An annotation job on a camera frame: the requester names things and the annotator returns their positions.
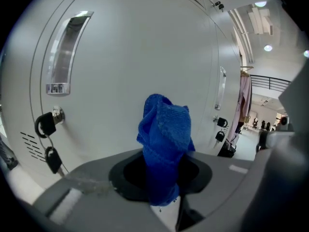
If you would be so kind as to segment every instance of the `blue cloth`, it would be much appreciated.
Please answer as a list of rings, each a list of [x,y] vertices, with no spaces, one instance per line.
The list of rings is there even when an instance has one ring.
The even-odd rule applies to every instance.
[[[166,206],[179,196],[178,164],[195,151],[187,106],[176,106],[158,94],[148,97],[137,141],[143,145],[146,188],[151,205]]]

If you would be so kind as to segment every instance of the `ventilation slot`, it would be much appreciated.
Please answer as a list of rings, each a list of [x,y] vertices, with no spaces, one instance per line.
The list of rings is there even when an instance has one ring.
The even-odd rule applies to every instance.
[[[33,158],[46,162],[44,157],[44,151],[40,149],[38,143],[36,142],[36,138],[24,132],[20,132],[22,134],[22,140],[24,141],[25,149],[29,152]]]

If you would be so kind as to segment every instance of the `railing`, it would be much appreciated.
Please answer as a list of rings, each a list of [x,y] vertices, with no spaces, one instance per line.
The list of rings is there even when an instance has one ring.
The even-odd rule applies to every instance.
[[[263,76],[263,75],[250,75],[252,86],[255,87],[264,87],[276,91],[283,92],[291,83],[290,81]]]

